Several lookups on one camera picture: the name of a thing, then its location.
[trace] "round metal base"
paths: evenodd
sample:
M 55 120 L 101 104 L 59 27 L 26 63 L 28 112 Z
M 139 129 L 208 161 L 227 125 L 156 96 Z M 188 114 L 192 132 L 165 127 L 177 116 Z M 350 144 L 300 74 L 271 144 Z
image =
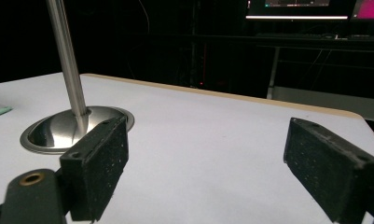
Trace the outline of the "round metal base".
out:
M 23 132 L 21 144 L 37 153 L 62 154 L 102 121 L 126 116 L 128 131 L 134 124 L 134 116 L 124 109 L 88 106 L 87 110 L 88 113 L 82 117 L 76 117 L 71 110 L 65 110 L 41 119 Z

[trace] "desk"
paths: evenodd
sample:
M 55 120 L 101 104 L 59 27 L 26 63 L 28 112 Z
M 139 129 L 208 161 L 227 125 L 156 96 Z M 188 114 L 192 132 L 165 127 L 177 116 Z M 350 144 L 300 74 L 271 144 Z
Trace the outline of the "desk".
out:
M 99 223 L 331 223 L 283 163 L 291 117 L 374 155 L 374 133 L 354 113 L 114 77 L 81 81 L 87 105 L 135 116 L 130 160 Z M 0 116 L 2 203 L 17 175 L 60 167 L 59 156 L 27 151 L 19 138 L 70 106 L 62 74 L 1 83 L 0 103 L 14 108 Z

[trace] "computer monitor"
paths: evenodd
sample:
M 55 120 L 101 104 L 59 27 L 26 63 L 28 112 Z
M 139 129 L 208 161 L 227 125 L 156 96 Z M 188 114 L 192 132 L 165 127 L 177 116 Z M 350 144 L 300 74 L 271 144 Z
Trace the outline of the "computer monitor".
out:
M 352 21 L 374 21 L 374 0 L 357 0 Z
M 353 0 L 248 0 L 246 19 L 346 21 L 353 5 Z

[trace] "shiny circular plate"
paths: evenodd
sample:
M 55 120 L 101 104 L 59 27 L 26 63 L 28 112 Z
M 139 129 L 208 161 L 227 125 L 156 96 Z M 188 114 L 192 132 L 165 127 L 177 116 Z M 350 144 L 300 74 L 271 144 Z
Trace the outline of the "shiny circular plate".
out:
M 134 124 L 134 116 L 124 109 L 88 106 L 87 110 L 88 113 L 82 117 L 76 117 L 71 110 L 65 110 L 41 119 L 23 132 L 21 144 L 37 153 L 63 154 L 97 124 L 107 119 L 126 116 L 128 131 Z

